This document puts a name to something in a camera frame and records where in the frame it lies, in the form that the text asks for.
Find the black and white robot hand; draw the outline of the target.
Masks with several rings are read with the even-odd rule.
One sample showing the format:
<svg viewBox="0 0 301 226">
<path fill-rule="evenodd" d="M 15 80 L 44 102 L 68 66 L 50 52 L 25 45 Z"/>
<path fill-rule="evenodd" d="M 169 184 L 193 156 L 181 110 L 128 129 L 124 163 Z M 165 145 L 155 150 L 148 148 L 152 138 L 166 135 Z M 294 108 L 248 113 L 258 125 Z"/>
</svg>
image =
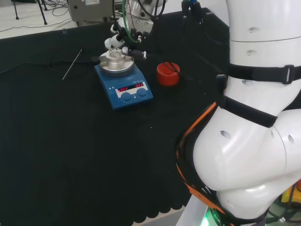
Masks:
<svg viewBox="0 0 301 226">
<path fill-rule="evenodd" d="M 113 36 L 104 42 L 108 50 L 120 49 L 121 53 L 139 59 L 147 59 L 150 54 L 140 50 L 139 46 L 148 39 L 152 33 L 153 22 L 138 17 L 117 19 L 111 26 Z"/>
</svg>

